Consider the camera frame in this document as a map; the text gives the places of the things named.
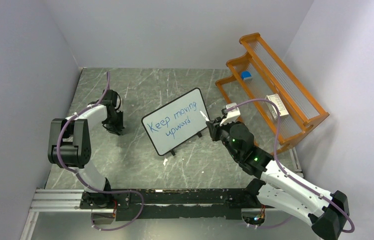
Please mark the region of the white marker pen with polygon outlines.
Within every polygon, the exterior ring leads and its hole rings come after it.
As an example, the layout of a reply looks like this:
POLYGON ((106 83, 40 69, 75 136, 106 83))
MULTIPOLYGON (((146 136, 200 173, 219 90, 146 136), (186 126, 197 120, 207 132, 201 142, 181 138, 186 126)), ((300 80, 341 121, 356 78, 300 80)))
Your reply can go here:
POLYGON ((210 120, 208 119, 208 117, 202 112, 200 111, 200 114, 203 116, 203 118, 205 119, 205 121, 209 122, 210 120))

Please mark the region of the white board black frame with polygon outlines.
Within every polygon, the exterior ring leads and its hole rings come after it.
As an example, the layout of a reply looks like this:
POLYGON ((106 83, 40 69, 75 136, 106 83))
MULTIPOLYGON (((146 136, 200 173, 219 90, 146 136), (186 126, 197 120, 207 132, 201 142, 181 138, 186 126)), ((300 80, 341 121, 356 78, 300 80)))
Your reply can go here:
POLYGON ((195 135, 201 135, 207 126, 200 111, 209 117, 202 92, 196 87, 141 119, 159 156, 173 154, 176 147, 195 135))

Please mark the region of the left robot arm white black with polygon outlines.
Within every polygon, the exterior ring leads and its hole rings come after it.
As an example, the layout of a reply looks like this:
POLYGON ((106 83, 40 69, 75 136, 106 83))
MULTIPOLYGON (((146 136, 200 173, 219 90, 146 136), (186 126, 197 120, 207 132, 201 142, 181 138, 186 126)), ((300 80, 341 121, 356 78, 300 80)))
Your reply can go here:
POLYGON ((91 207, 106 208, 115 200, 108 179, 90 162, 90 131, 102 125, 109 133, 121 136, 124 124, 120 108, 120 95, 107 90, 79 114, 55 118, 50 124, 48 160, 75 175, 84 187, 82 200, 91 207))

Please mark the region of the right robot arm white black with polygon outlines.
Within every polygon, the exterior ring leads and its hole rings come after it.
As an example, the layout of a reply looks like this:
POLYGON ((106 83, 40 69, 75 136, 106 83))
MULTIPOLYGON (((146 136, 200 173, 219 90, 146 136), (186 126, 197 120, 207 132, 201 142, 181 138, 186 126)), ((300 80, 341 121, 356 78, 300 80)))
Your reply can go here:
POLYGON ((320 188, 277 163, 254 145, 254 135, 242 122, 221 122, 220 117, 206 121, 212 141, 221 141, 238 166, 254 176, 244 194, 246 204, 275 207, 308 224, 320 238, 337 240, 350 215, 347 196, 320 188))

